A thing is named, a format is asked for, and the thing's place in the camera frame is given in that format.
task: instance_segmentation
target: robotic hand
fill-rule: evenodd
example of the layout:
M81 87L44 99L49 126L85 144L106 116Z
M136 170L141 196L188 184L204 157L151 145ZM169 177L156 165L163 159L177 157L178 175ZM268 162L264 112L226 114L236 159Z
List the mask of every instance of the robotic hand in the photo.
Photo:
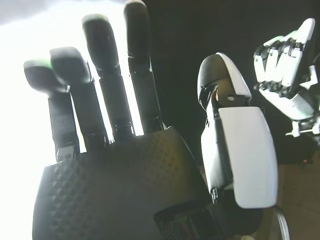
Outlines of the robotic hand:
M319 81L314 58L315 20L309 18L286 36L265 42L254 53L259 92L292 120L298 137L309 133L320 145Z

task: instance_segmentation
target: cable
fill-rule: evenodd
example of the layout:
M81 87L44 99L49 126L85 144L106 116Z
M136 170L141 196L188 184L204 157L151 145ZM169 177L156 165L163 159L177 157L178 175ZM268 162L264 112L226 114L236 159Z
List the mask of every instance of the cable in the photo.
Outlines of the cable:
M273 208L274 208L274 211L275 211L276 216L279 221L282 240L290 240L290 234L289 234L287 220L285 218L285 215L284 215L282 209L278 205L273 206Z

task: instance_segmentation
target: black textured surface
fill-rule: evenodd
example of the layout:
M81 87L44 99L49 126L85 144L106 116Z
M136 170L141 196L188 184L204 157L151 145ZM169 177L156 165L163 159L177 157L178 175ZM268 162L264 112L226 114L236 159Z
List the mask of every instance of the black textured surface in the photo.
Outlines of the black textured surface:
M194 159L170 127L44 169L33 240L160 240L154 214L209 199Z

